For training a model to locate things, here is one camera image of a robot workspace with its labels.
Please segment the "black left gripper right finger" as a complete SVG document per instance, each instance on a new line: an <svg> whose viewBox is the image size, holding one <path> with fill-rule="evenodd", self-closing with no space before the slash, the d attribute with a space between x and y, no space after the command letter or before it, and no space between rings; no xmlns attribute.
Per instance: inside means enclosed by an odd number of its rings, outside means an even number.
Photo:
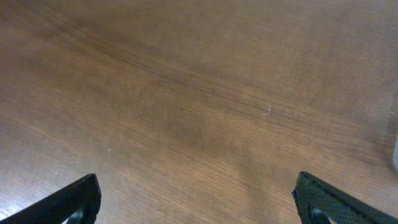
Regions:
<svg viewBox="0 0 398 224"><path fill-rule="evenodd" d="M397 224L397 219L301 171L292 191L303 224Z"/></svg>

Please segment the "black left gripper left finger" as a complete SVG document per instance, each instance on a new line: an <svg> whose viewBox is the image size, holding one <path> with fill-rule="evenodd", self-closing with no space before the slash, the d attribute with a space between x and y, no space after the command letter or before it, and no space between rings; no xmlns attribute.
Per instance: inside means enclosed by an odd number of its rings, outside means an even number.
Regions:
<svg viewBox="0 0 398 224"><path fill-rule="evenodd" d="M21 224L93 224L101 205L101 189L95 174L88 174L37 203L1 220Z"/></svg>

